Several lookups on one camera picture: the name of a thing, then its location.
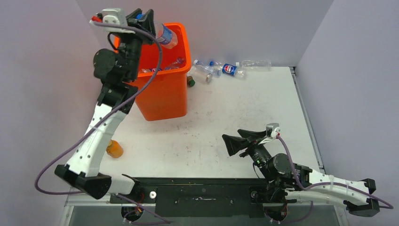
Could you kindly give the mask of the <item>blue cap pepsi bottle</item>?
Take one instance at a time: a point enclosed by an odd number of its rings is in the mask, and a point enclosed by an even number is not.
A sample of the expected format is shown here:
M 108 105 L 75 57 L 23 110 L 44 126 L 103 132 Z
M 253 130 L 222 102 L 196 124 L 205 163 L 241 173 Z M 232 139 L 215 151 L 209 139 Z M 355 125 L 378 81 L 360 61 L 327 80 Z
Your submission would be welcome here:
M 163 47 L 172 49 L 178 44 L 177 34 L 163 23 L 154 20 L 156 35 L 153 36 Z

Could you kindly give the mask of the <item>pepsi bottle front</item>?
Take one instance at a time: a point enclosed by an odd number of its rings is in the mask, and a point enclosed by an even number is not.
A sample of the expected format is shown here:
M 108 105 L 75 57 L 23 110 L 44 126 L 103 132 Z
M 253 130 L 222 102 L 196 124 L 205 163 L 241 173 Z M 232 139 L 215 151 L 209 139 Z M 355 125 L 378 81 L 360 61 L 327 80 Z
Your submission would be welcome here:
M 155 72 L 156 71 L 156 68 L 154 67 L 154 68 L 149 68 L 149 69 L 145 69 L 145 68 L 143 68 L 143 69 L 140 69 L 139 70 L 139 73 L 153 73 L 153 72 Z

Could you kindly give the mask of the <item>pepsi bottle back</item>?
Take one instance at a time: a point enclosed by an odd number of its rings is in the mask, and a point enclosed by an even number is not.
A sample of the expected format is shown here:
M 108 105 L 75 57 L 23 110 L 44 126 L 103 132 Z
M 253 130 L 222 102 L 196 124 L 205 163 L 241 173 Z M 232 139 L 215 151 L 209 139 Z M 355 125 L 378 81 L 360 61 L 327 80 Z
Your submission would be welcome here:
M 230 64 L 222 66 L 222 73 L 240 80 L 245 80 L 247 77 L 247 71 L 243 67 Z

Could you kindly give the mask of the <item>green cap brown bottle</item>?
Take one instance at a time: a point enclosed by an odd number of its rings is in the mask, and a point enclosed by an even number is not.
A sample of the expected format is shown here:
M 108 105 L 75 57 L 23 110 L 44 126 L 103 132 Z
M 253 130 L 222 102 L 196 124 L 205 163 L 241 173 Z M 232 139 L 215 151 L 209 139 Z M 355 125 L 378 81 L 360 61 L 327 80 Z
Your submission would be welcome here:
M 186 83 L 188 87 L 193 87 L 196 84 L 192 76 L 187 76 Z

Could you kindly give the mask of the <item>clear crushed bottle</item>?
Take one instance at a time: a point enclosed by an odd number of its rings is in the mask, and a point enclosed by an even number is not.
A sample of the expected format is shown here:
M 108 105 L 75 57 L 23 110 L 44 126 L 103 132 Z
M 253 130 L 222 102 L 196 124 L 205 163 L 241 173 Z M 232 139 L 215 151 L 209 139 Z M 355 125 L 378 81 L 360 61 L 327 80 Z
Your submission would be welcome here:
M 189 75 L 203 84 L 210 84 L 214 78 L 221 76 L 221 71 L 206 65 L 202 61 L 194 60 Z

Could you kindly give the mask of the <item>small orange juice bottle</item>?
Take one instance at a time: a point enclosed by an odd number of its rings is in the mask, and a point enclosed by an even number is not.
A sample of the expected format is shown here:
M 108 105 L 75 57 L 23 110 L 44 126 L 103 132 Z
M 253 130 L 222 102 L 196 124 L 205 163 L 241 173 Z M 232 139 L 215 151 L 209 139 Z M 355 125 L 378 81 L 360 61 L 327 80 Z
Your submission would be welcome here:
M 124 151 L 117 141 L 111 140 L 106 148 L 106 153 L 112 158 L 119 158 L 123 155 Z

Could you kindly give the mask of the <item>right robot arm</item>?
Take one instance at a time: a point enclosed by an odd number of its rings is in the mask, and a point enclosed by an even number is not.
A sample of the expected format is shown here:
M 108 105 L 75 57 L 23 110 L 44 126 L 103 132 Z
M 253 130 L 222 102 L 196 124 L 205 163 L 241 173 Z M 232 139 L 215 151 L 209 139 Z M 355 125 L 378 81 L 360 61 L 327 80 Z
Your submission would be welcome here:
M 281 203 L 280 209 L 264 210 L 273 220 L 284 219 L 288 203 L 300 201 L 332 204 L 359 217 L 380 212 L 379 201 L 372 196 L 376 190 L 374 180 L 341 179 L 294 163 L 279 124 L 268 124 L 260 132 L 239 129 L 238 133 L 237 137 L 222 135 L 227 152 L 229 156 L 249 156 L 253 169 L 261 172 L 265 188 L 253 188 L 251 198 L 256 204 Z

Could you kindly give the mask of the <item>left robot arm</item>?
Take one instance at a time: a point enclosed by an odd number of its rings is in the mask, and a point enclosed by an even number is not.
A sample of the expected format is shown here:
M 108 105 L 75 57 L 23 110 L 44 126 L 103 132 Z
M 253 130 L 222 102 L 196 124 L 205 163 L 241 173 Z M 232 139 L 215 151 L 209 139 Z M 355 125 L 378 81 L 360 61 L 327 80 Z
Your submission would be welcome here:
M 63 181 L 101 199 L 108 193 L 120 193 L 129 203 L 140 198 L 140 189 L 132 179 L 117 179 L 100 172 L 103 155 L 116 129 L 129 114 L 143 88 L 131 85 L 139 73 L 143 45 L 156 44 L 154 12 L 136 9 L 125 15 L 120 8 L 106 8 L 91 19 L 120 39 L 112 49 L 98 50 L 93 58 L 94 76 L 102 83 L 88 129 L 76 145 L 67 163 L 58 165 L 55 174 Z

